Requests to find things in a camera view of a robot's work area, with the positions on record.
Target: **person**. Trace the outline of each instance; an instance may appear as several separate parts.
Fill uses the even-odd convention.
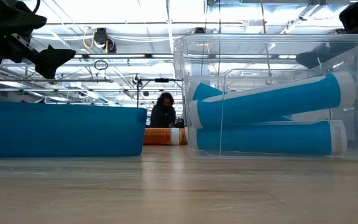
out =
[[[150,119],[151,128],[172,128],[175,124],[176,111],[173,108],[173,97],[170,93],[162,93],[154,105]]]

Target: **table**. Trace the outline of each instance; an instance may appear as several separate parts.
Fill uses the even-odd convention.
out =
[[[358,161],[0,159],[0,223],[358,223]]]

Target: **blue foam block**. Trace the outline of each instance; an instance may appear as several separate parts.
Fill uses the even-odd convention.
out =
[[[147,110],[0,102],[0,157],[138,156]]]

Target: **clear plastic bin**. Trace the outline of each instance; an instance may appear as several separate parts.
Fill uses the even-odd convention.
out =
[[[358,35],[175,42],[190,155],[358,158]]]

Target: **ceiling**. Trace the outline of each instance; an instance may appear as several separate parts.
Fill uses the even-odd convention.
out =
[[[30,9],[36,0],[24,1]],[[133,85],[134,75],[141,78],[175,78],[172,64],[174,41],[192,34],[196,27],[206,28],[209,34],[328,34],[342,28],[339,13],[351,2],[345,0],[41,0],[38,15],[45,16],[47,25],[34,30],[31,46],[43,50],[48,45],[61,49],[73,49],[77,54],[103,54],[93,45],[96,28],[108,29],[109,37],[117,46],[119,58],[105,58],[109,67],[95,69],[95,58],[74,58],[60,67],[56,78],[70,79],[58,83],[23,83],[33,88],[89,88],[94,92],[81,96],[76,92],[64,94],[77,103],[107,103],[114,106],[136,106],[137,93]],[[271,54],[283,49],[272,47]],[[157,58],[134,58],[136,55],[154,54]],[[250,63],[250,68],[265,68],[266,63]],[[293,63],[274,65],[281,69],[292,68]],[[11,71],[11,78],[42,78],[34,73],[34,66],[4,62],[4,69]],[[108,79],[110,82],[99,82]],[[150,82],[143,87],[149,95],[140,93],[140,106],[151,108],[160,91],[171,91],[177,100],[175,105],[181,114],[180,82]],[[97,92],[96,89],[114,91]]]

